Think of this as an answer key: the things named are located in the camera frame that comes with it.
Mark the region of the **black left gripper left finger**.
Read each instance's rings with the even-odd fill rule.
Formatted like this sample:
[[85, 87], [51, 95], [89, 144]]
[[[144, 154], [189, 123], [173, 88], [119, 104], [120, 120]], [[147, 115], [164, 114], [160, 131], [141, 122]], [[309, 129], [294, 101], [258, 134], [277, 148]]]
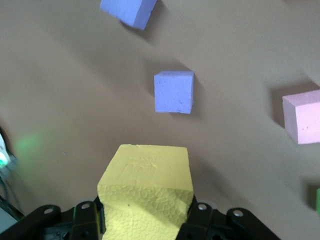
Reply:
[[43, 205], [7, 229], [8, 240], [99, 240], [105, 232], [103, 207], [98, 200], [84, 201], [62, 212]]

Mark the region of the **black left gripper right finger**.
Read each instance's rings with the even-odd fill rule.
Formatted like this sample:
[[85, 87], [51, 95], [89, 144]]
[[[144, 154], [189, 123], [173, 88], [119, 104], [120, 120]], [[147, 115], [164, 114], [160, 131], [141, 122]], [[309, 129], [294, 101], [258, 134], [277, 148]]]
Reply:
[[226, 214], [209, 204], [192, 200], [187, 220], [177, 240], [279, 240], [280, 238], [245, 208], [229, 209]]

